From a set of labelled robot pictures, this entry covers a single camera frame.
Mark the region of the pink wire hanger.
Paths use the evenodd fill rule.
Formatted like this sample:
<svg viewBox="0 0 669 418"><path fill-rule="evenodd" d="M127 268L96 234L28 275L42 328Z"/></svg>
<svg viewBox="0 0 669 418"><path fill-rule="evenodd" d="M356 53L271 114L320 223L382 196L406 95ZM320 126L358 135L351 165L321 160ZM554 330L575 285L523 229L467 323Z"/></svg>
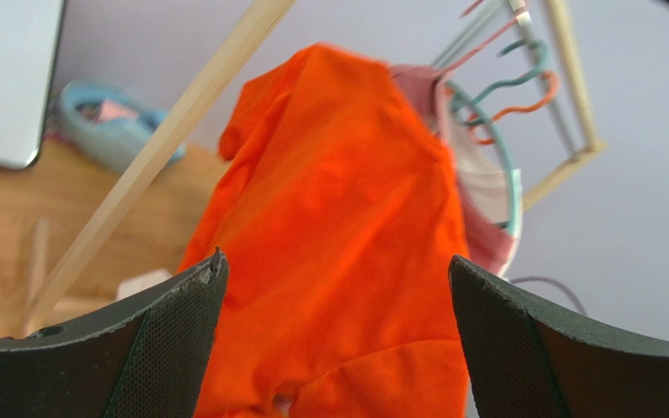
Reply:
<svg viewBox="0 0 669 418"><path fill-rule="evenodd" d="M468 18L459 33L443 48L431 66L437 69L437 80L447 79L459 66L489 46L519 19L527 14L530 1L477 0L461 13Z"/></svg>

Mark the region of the orange t shirt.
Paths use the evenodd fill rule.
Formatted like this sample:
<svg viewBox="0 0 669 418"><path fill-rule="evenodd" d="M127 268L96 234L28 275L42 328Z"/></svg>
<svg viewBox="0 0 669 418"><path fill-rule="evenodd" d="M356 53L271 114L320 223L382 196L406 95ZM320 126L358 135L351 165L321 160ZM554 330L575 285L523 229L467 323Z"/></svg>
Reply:
<svg viewBox="0 0 669 418"><path fill-rule="evenodd" d="M230 266L195 414L460 417L451 156L386 64L326 44L248 81L182 268Z"/></svg>

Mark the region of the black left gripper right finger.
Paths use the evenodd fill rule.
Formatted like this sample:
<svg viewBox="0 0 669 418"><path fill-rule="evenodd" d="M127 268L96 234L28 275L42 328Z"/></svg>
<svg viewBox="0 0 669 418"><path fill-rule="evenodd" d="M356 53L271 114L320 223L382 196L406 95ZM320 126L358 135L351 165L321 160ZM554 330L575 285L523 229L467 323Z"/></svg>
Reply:
<svg viewBox="0 0 669 418"><path fill-rule="evenodd" d="M455 256L453 309L482 417L669 417L669 341L607 325Z"/></svg>

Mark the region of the pink t shirt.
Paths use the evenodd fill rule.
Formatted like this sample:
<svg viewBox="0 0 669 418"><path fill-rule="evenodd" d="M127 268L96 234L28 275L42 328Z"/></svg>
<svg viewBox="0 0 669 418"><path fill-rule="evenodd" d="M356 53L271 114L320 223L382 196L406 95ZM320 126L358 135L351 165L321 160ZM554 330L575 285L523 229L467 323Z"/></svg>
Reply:
<svg viewBox="0 0 669 418"><path fill-rule="evenodd" d="M417 113L443 142L443 136L439 127L437 105L441 101L440 93L442 87L449 82L446 79L437 80L437 70L428 66L396 64L389 67L389 73ZM499 158L497 163L500 162L499 152L504 151L507 153L507 158L514 169L517 170L517 191L519 192L520 209L522 211L522 224L515 233L507 232L487 221L469 202L468 195L458 183L455 170L454 173L456 186L462 200L466 238L470 248L470 259L491 273L503 277L514 260L521 238L523 227L523 192L521 171L514 166L507 151L500 146L497 146L496 150Z"/></svg>

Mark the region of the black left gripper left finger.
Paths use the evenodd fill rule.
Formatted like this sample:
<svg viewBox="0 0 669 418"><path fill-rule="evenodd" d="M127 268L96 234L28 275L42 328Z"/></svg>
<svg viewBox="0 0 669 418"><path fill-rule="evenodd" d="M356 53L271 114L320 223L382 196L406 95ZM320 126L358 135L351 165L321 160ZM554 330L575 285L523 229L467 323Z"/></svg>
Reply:
<svg viewBox="0 0 669 418"><path fill-rule="evenodd" d="M0 417L190 417L229 265L222 252L131 297L0 339Z"/></svg>

